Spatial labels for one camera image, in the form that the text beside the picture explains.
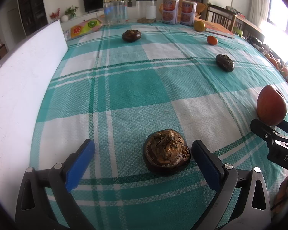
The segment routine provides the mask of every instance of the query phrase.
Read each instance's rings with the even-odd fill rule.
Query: metal screw
[[[228,170],[231,170],[233,168],[233,166],[230,163],[226,163],[224,166]]]
[[[61,164],[61,163],[56,163],[56,164],[54,165],[54,168],[55,168],[56,170],[59,170],[60,168],[62,168],[62,164]]]
[[[254,171],[257,172],[257,173],[260,173],[260,172],[261,172],[261,170],[260,170],[259,167],[254,167]]]
[[[27,169],[26,169],[26,172],[28,172],[28,173],[30,173],[30,172],[32,172],[33,171],[33,168],[32,167],[28,167]]]

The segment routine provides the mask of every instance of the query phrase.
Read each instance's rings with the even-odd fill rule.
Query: white curtain
[[[249,20],[260,27],[268,19],[270,0],[252,0]]]

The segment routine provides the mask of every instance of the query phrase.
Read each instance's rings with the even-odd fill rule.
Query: tv stand
[[[128,21],[134,22],[137,19],[137,7],[128,7]],[[104,10],[97,10],[91,13],[87,13],[81,16],[76,16],[70,20],[68,20],[67,22],[61,22],[61,27],[63,29],[63,31],[66,31],[68,29],[70,29],[71,27],[74,27],[75,25],[84,22],[88,19],[91,18],[99,18],[100,16],[104,15]]]

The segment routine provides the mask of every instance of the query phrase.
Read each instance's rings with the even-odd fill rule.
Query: clear plastic jar
[[[125,0],[103,0],[106,25],[126,23]]]
[[[137,22],[153,23],[157,17],[157,0],[136,0]]]

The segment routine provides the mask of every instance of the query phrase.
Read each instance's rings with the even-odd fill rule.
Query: green chair
[[[233,27],[233,33],[238,35],[239,37],[242,37],[243,31],[238,29],[237,27]]]

